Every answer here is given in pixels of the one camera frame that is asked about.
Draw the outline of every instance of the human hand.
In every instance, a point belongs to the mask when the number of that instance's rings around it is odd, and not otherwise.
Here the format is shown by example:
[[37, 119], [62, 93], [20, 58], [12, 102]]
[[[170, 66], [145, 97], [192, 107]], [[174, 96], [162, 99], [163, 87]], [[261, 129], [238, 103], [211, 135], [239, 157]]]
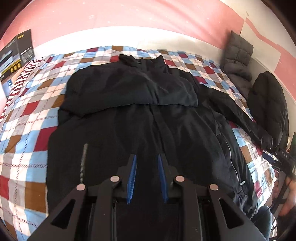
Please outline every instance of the human hand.
[[[279, 178], [279, 173], [277, 172], [275, 174], [276, 178]], [[286, 178], [286, 184], [289, 185], [290, 193], [289, 196], [283, 205], [283, 208], [281, 209], [279, 216], [285, 216], [290, 212], [290, 210], [296, 205], [296, 180], [292, 180], [287, 177]], [[277, 198], [279, 196], [279, 181], [275, 181], [274, 183], [274, 188], [272, 189], [272, 195], [271, 198]]]

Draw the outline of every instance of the pink stripe on wall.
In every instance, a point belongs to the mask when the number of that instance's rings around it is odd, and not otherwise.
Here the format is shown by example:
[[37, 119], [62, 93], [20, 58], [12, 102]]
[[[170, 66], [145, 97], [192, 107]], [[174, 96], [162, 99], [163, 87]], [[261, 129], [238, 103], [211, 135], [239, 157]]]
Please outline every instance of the pink stripe on wall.
[[268, 43], [270, 46], [274, 47], [281, 53], [281, 57], [279, 59], [278, 65], [274, 71], [274, 73], [279, 77], [279, 79], [283, 82], [286, 88], [289, 90], [291, 95], [296, 99], [296, 78], [295, 76], [295, 67], [296, 67], [296, 58], [293, 57], [287, 50], [281, 47], [278, 44], [270, 41], [266, 37], [262, 36], [258, 30], [255, 28], [253, 23], [247, 18], [246, 23], [250, 26], [256, 36]]
[[182, 33], [223, 49], [227, 33], [239, 34], [243, 24], [220, 0], [35, 0], [14, 19], [3, 44], [27, 29], [32, 30], [33, 46], [37, 47], [90, 28], [142, 26]]

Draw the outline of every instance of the checkered bedsheet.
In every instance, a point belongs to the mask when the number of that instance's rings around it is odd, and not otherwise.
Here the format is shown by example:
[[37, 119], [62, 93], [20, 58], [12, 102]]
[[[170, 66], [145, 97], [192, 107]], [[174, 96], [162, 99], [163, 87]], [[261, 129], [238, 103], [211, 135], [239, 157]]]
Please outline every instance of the checkered bedsheet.
[[[0, 216], [18, 240], [27, 240], [47, 216], [47, 142], [57, 128], [57, 112], [67, 81], [81, 68], [117, 61], [119, 54], [135, 58], [162, 55], [171, 68], [191, 72], [198, 82], [229, 94], [250, 116], [245, 99], [218, 65], [199, 55], [108, 46], [31, 61], [18, 77], [0, 117]], [[244, 130], [230, 124], [252, 173], [258, 205], [262, 206], [271, 194], [273, 169]]]

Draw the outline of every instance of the jeans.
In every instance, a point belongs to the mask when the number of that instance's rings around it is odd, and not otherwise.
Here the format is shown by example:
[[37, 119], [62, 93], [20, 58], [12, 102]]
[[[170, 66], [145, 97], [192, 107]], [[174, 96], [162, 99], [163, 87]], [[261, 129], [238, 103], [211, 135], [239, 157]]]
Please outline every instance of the jeans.
[[259, 208], [257, 214], [251, 219], [257, 229], [263, 234], [266, 240], [269, 240], [271, 226], [272, 226], [272, 214], [268, 206]]

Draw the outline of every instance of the jacket sleeve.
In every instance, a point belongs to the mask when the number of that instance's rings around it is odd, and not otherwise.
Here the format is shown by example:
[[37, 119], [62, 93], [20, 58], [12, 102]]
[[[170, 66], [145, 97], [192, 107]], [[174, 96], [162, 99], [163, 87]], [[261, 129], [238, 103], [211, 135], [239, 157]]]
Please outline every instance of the jacket sleeve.
[[272, 137], [260, 125], [252, 121], [228, 94], [202, 84], [198, 85], [200, 85], [199, 104], [209, 105], [208, 107], [224, 115], [227, 120], [242, 127], [262, 149], [270, 150]]

